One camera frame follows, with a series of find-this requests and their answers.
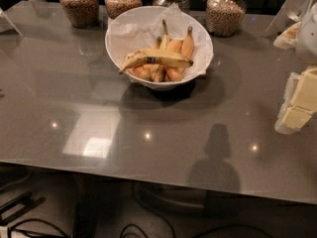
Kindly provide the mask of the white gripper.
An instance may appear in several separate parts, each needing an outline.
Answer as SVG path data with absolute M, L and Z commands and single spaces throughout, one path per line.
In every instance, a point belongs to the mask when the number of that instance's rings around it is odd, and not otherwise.
M 301 23 L 288 27 L 274 40 L 273 45 L 285 50 L 296 47 L 296 54 L 303 62 L 317 63 L 317 3 L 307 11 Z M 300 74 L 290 74 L 274 129 L 285 135 L 295 134 L 316 113 L 317 66 L 308 66 Z

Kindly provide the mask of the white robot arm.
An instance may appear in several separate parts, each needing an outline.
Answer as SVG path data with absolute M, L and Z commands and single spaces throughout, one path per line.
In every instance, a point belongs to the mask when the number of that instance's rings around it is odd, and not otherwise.
M 294 49 L 304 63 L 301 73 L 292 72 L 275 131 L 298 133 L 317 114 L 317 0 L 286 0 L 264 32 L 280 49 Z

